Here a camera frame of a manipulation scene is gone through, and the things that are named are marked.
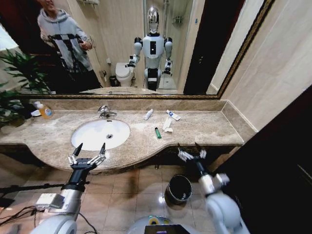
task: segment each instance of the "trash can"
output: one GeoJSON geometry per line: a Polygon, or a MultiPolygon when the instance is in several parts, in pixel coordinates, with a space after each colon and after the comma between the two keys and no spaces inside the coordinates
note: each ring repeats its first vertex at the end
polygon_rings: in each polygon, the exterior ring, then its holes
{"type": "Polygon", "coordinates": [[[171,178],[167,189],[166,196],[173,204],[186,202],[192,195],[191,182],[183,175],[175,175],[171,178]]]}
{"type": "Polygon", "coordinates": [[[110,82],[110,84],[111,84],[112,87],[117,87],[117,86],[119,86],[119,82],[118,82],[116,76],[111,76],[111,77],[109,77],[109,82],[110,82]]]}

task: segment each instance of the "soap dispenser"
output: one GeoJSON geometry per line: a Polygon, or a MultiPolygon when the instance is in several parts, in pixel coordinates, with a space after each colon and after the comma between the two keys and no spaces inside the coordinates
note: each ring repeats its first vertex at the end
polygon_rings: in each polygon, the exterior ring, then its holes
{"type": "Polygon", "coordinates": [[[43,105],[39,101],[36,101],[35,105],[36,105],[37,109],[40,111],[40,114],[42,115],[43,118],[48,119],[48,118],[52,117],[53,112],[49,107],[47,107],[46,105],[43,105]]]}

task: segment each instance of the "humanoid robot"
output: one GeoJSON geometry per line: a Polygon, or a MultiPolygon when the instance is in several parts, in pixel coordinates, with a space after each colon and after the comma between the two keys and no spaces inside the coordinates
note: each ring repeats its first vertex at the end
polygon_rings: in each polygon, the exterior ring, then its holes
{"type": "Polygon", "coordinates": [[[145,56],[145,87],[150,90],[156,91],[159,87],[160,76],[162,73],[171,75],[172,61],[171,51],[172,51],[172,39],[164,39],[158,32],[159,24],[159,14],[158,9],[151,7],[148,11],[148,23],[150,26],[150,32],[143,39],[135,38],[135,53],[130,55],[129,64],[126,67],[136,67],[136,64],[140,61],[140,53],[143,49],[143,54],[145,56]],[[166,52],[166,63],[164,71],[159,69],[160,60],[163,52],[166,52]]]}

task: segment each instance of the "metal robot arm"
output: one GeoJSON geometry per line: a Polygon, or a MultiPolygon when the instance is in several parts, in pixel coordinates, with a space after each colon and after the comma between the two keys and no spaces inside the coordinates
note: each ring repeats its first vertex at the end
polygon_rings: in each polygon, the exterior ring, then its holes
{"type": "Polygon", "coordinates": [[[140,61],[140,53],[142,50],[143,42],[141,38],[135,38],[135,53],[130,55],[129,63],[126,67],[136,67],[137,63],[140,61]]]}
{"type": "Polygon", "coordinates": [[[172,38],[167,38],[165,40],[165,52],[166,52],[166,63],[163,73],[172,75],[171,74],[172,61],[170,59],[172,52],[172,38]]]}
{"type": "Polygon", "coordinates": [[[206,157],[205,149],[198,144],[199,156],[193,156],[178,145],[178,156],[185,162],[193,163],[199,171],[199,184],[206,197],[207,212],[212,215],[215,230],[218,234],[250,234],[240,216],[238,205],[226,194],[221,187],[230,182],[226,174],[216,174],[212,177],[204,168],[201,159],[206,157]]]}
{"type": "Polygon", "coordinates": [[[77,158],[82,148],[80,144],[68,156],[73,169],[69,181],[61,188],[60,194],[41,194],[35,206],[44,211],[46,217],[31,234],[75,234],[76,219],[80,211],[81,196],[89,171],[100,165],[105,159],[105,143],[94,158],[77,158]]]}

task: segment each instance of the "man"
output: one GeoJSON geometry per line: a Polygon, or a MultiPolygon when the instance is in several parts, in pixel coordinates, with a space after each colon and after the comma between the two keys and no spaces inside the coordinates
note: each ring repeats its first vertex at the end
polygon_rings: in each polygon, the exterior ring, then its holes
{"type": "Polygon", "coordinates": [[[64,10],[57,9],[53,0],[37,0],[42,9],[38,25],[42,40],[54,47],[70,79],[64,80],[68,93],[101,88],[90,64],[87,50],[92,49],[88,36],[64,10]]]}

